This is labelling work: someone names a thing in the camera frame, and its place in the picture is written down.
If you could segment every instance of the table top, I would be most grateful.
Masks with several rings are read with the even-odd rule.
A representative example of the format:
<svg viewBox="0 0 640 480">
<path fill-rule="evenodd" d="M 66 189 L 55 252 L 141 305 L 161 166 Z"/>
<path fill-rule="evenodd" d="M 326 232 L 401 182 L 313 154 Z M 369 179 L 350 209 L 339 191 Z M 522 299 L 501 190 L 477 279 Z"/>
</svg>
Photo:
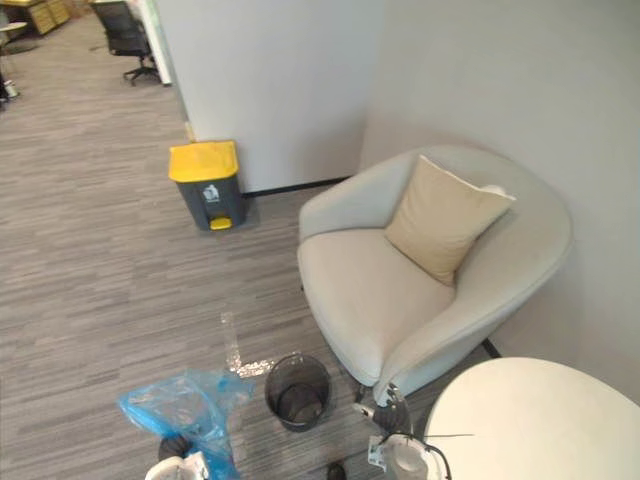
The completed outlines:
<svg viewBox="0 0 640 480">
<path fill-rule="evenodd" d="M 8 23 L 4 27 L 0 27 L 0 32 L 11 32 L 13 30 L 20 30 L 27 26 L 27 22 L 12 22 Z"/>
<path fill-rule="evenodd" d="M 640 407 L 545 360 L 470 368 L 442 393 L 426 432 L 455 480 L 640 478 Z"/>
</svg>

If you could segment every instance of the wastebasket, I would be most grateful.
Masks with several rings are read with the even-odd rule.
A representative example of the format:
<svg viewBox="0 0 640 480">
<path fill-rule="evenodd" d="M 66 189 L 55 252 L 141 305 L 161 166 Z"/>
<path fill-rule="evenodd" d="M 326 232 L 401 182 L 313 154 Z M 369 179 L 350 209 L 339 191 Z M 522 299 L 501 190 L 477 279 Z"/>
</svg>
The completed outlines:
<svg viewBox="0 0 640 480">
<path fill-rule="evenodd" d="M 308 355 L 295 353 L 269 372 L 265 399 L 282 425 L 293 432 L 312 428 L 329 405 L 331 382 L 327 369 Z"/>
<path fill-rule="evenodd" d="M 171 147 L 169 178 L 176 182 L 201 230 L 223 230 L 244 222 L 233 141 Z"/>
</svg>

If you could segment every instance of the black cable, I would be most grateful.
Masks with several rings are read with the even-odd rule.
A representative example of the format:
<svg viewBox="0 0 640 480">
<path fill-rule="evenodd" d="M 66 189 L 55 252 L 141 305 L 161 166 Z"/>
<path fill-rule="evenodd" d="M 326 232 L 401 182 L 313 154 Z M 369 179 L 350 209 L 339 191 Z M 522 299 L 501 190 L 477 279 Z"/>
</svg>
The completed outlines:
<svg viewBox="0 0 640 480">
<path fill-rule="evenodd" d="M 438 447 L 434 447 L 433 445 L 429 445 L 428 443 L 423 442 L 419 438 L 416 440 L 418 440 L 420 443 L 422 443 L 422 445 L 424 445 L 424 448 L 427 450 L 427 452 L 436 452 L 438 455 L 440 455 L 440 458 L 444 463 L 444 470 L 445 470 L 444 478 L 446 478 L 447 480 L 453 480 L 451 477 L 451 468 L 449 467 L 449 462 L 447 461 L 447 457 L 445 456 L 445 454 L 442 453 L 442 450 L 440 450 Z"/>
</svg>

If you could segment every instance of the baseboard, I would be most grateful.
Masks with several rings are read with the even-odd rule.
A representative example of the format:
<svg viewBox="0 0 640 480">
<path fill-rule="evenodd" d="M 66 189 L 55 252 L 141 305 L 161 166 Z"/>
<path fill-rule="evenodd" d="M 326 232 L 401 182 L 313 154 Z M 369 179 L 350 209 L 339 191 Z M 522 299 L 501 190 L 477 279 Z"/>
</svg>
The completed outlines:
<svg viewBox="0 0 640 480">
<path fill-rule="evenodd" d="M 498 351 L 498 349 L 495 347 L 495 345 L 493 343 L 491 343 L 491 340 L 489 340 L 488 338 L 486 338 L 484 340 L 484 342 L 482 342 L 482 346 L 485 349 L 485 351 L 487 352 L 487 355 L 489 355 L 491 358 L 501 358 L 502 355 L 500 355 L 500 352 Z"/>
<path fill-rule="evenodd" d="M 330 178 L 328 180 L 320 180 L 319 182 L 300 183 L 298 185 L 289 185 L 287 187 L 270 188 L 268 190 L 258 190 L 256 192 L 243 193 L 244 198 L 263 197 L 265 195 L 274 195 L 276 193 L 295 192 L 296 190 L 305 190 L 307 188 L 324 187 L 327 185 L 335 185 L 349 177 Z"/>
</svg>

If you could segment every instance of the blue plastic bag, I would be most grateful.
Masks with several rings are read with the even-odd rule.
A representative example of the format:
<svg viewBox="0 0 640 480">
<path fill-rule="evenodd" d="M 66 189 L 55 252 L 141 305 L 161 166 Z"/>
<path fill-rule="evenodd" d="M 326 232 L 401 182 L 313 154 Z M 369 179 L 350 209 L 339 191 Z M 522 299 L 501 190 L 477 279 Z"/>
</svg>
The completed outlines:
<svg viewBox="0 0 640 480">
<path fill-rule="evenodd" d="M 118 399 L 134 425 L 160 437 L 182 435 L 201 451 L 214 480 L 238 478 L 227 417 L 253 393 L 253 382 L 229 371 L 187 370 Z"/>
</svg>

